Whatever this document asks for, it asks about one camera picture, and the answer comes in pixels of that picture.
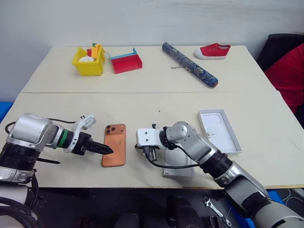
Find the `patterned tube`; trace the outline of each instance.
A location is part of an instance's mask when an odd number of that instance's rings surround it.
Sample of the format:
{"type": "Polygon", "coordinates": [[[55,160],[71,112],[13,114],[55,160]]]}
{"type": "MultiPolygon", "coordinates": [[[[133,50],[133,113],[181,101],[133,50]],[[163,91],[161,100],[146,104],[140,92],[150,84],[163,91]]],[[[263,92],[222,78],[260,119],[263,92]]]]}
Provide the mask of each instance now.
{"type": "Polygon", "coordinates": [[[192,74],[194,74],[196,77],[198,77],[203,83],[210,87],[215,87],[219,81],[216,77],[214,77],[212,74],[201,68],[199,65],[197,65],[195,62],[184,56],[181,52],[179,52],[177,49],[172,47],[170,44],[165,42],[162,45],[162,49],[164,52],[166,52],[169,56],[174,58],[182,67],[189,70],[192,74]]]}

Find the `white wall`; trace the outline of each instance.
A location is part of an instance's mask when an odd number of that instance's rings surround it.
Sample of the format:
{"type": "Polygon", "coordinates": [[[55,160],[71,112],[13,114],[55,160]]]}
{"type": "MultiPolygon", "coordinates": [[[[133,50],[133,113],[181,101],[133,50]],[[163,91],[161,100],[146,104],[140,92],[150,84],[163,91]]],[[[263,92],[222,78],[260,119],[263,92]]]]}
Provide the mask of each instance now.
{"type": "Polygon", "coordinates": [[[14,100],[50,46],[219,42],[256,58],[268,34],[303,30],[303,0],[2,0],[0,101],[14,100]]]}

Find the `white shoe sole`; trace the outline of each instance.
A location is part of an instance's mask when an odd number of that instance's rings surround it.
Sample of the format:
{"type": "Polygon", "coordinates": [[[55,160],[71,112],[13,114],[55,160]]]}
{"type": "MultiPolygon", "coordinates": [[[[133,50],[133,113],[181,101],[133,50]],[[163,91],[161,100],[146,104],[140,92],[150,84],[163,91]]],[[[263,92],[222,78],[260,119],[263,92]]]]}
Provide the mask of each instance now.
{"type": "Polygon", "coordinates": [[[195,52],[194,52],[195,56],[197,58],[200,58],[200,59],[204,59],[204,60],[212,60],[212,59],[217,59],[217,60],[220,60],[220,59],[224,59],[226,58],[226,56],[205,56],[201,53],[200,51],[200,48],[196,49],[195,52]]]}

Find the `blue bin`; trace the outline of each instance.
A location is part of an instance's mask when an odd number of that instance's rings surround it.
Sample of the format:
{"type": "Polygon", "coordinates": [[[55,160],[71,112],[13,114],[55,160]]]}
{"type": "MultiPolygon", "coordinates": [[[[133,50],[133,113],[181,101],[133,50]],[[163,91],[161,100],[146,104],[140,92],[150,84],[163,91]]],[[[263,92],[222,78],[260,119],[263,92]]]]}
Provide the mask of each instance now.
{"type": "Polygon", "coordinates": [[[0,123],[13,105],[12,102],[0,102],[0,123]]]}

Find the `green ring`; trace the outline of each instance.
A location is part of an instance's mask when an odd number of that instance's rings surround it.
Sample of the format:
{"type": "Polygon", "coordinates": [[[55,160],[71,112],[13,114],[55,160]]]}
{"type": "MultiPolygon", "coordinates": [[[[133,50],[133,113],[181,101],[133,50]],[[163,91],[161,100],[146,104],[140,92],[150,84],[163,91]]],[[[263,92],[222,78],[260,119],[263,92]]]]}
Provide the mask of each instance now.
{"type": "Polygon", "coordinates": [[[65,143],[65,140],[67,139],[66,136],[67,136],[67,129],[64,129],[63,130],[63,136],[62,136],[60,142],[58,143],[57,147],[61,147],[65,143]]]}

